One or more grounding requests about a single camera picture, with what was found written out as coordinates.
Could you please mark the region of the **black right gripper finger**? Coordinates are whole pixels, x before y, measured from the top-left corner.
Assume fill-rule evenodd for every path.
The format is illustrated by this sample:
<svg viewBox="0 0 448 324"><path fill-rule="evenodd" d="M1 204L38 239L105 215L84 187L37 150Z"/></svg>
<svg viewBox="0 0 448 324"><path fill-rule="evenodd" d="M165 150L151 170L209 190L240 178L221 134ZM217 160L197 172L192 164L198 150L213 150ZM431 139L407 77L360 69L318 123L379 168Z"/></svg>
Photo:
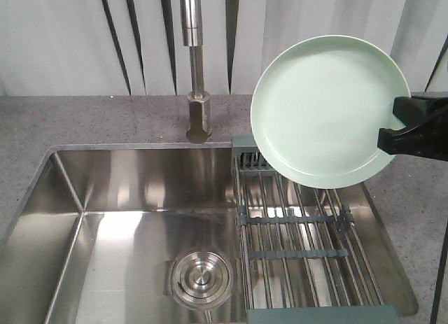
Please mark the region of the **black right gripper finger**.
<svg viewBox="0 0 448 324"><path fill-rule="evenodd" d="M447 114L434 113L399 130L381 128L377 147L389 155L447 160Z"/></svg>
<svg viewBox="0 0 448 324"><path fill-rule="evenodd" d="M393 103L393 114L401 123L408 126L445 106L447 106L447 97L396 97Z"/></svg>

